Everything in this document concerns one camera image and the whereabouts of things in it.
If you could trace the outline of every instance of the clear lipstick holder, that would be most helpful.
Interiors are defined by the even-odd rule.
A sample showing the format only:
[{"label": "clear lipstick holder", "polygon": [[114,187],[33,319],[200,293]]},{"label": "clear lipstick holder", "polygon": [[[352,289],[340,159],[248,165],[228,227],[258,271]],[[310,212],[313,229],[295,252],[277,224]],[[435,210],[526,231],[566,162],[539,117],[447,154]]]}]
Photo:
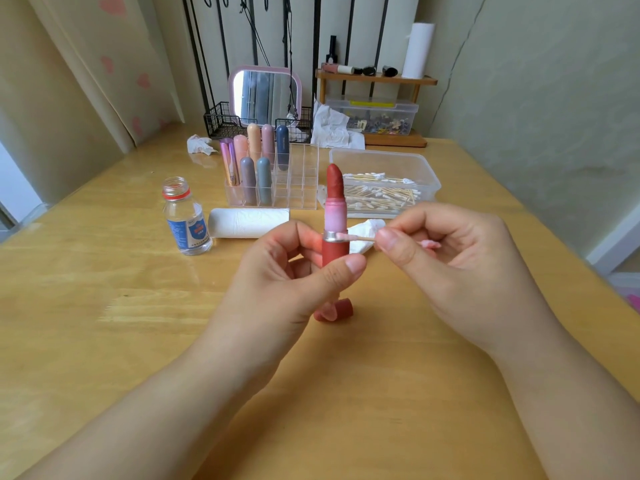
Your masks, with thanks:
[{"label": "clear lipstick holder", "polygon": [[[315,144],[292,143],[287,163],[286,158],[277,154],[276,150],[269,188],[245,187],[242,184],[232,186],[225,179],[229,207],[317,209],[319,156],[320,151]],[[266,194],[271,195],[270,202],[269,199],[261,199],[260,196]]]}]

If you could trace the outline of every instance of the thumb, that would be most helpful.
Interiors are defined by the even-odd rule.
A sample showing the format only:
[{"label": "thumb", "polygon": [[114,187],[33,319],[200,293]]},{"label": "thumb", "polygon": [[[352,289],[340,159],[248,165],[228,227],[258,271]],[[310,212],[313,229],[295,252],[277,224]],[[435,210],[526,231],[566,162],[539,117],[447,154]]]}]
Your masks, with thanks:
[{"label": "thumb", "polygon": [[301,306],[309,314],[313,313],[324,302],[332,301],[341,291],[354,284],[366,266],[367,259],[362,254],[349,254],[331,261],[309,276],[295,280]]},{"label": "thumb", "polygon": [[452,272],[449,266],[430,256],[410,236],[396,229],[380,229],[376,233],[376,244],[427,294]]}]

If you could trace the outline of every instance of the white curtain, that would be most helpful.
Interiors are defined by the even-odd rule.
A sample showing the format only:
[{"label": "white curtain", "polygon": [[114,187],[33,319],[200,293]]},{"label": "white curtain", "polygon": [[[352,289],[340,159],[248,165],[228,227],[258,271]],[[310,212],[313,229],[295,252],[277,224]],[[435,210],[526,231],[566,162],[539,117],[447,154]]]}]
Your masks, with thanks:
[{"label": "white curtain", "polygon": [[123,152],[182,121],[152,0],[29,0]]}]

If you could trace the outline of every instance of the mirror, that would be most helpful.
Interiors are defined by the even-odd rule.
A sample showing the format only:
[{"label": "mirror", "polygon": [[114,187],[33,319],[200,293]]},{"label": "mirror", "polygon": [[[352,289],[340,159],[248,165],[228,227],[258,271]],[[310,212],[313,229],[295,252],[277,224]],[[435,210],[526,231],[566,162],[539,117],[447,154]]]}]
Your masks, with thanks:
[{"label": "mirror", "polygon": [[300,87],[298,76],[285,67],[240,66],[229,75],[229,106],[244,125],[275,127],[277,119],[287,117],[289,104],[300,115]]}]

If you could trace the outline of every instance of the forearm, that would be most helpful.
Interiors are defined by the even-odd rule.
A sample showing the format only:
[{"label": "forearm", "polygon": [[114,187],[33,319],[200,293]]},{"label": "forearm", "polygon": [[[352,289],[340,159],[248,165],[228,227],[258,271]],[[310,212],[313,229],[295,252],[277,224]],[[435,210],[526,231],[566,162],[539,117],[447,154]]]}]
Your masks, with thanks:
[{"label": "forearm", "polygon": [[555,320],[493,355],[551,480],[640,478],[640,408]]},{"label": "forearm", "polygon": [[226,365],[187,351],[21,480],[191,478],[248,398]]}]

